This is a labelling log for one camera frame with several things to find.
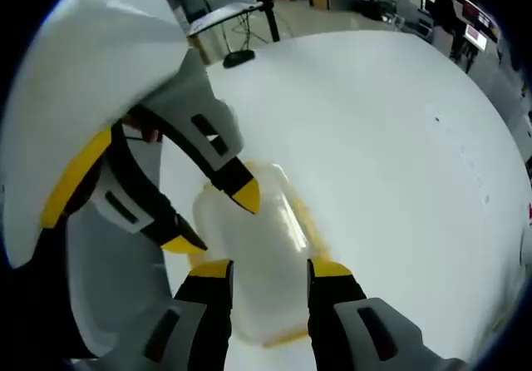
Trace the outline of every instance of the floor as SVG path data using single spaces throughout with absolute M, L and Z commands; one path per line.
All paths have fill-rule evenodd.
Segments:
M 281 40 L 321 32 L 392 30 L 390 25 L 368 19 L 359 13 L 322 11 L 309 7 L 305 0 L 277 1 L 274 12 Z M 250 48 L 259 48 L 271 43 L 268 23 L 263 13 L 252 13 L 249 17 L 249 25 L 253 32 L 249 39 Z M 227 21 L 224 23 L 223 29 L 232 50 L 244 47 L 245 34 L 239 20 Z M 217 62 L 224 58 L 228 50 L 224 44 L 221 26 L 201 33 L 199 38 L 211 62 Z M 495 43 L 488 41 L 486 51 L 478 55 L 469 76 L 490 99 L 506 125 L 511 129 L 522 115 L 532 109 L 532 101 L 529 93 L 525 98 L 521 96 L 522 79 L 520 74 L 514 72 L 506 62 L 503 62 L 502 65 L 499 64 L 496 49 Z

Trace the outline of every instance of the gray floor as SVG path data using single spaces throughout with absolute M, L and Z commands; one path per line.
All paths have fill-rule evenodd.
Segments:
M 309 7 L 308 2 L 303 0 L 277 1 L 274 11 L 281 40 L 320 32 L 392 29 L 390 25 L 384 22 L 376 22 L 359 13 L 321 11 Z M 259 48 L 271 43 L 268 23 L 263 13 L 252 13 L 249 18 L 249 25 L 251 31 L 256 34 L 249 40 L 250 48 Z M 224 23 L 224 31 L 232 50 L 238 50 L 244 45 L 244 30 L 237 19 Z M 224 44 L 221 26 L 201 33 L 199 38 L 211 62 L 223 59 L 227 53 L 227 48 Z M 532 108 L 532 101 L 529 93 L 525 98 L 521 97 L 523 85 L 521 75 L 514 72 L 508 62 L 499 64 L 496 49 L 496 44 L 488 41 L 485 52 L 479 53 L 469 76 L 490 99 L 511 129 L 515 122 Z

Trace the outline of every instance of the table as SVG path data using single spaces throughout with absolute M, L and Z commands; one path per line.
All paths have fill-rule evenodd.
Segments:
M 532 191 L 495 108 L 453 62 L 399 32 L 334 32 L 208 68 L 239 120 L 243 160 L 279 163 L 332 258 L 426 345 L 469 359 L 518 265 Z M 188 220 L 205 178 L 163 143 L 160 188 Z M 166 254 L 170 284 L 189 270 Z M 226 369 L 314 369 L 309 339 L 231 339 Z

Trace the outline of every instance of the clear plastic container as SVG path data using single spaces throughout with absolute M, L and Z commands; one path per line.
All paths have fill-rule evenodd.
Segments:
M 258 179 L 260 212 L 251 215 L 207 185 L 194 204 L 197 231 L 209 250 L 190 258 L 234 261 L 236 336 L 272 346 L 306 336 L 307 260 L 327 249 L 278 165 L 248 164 Z

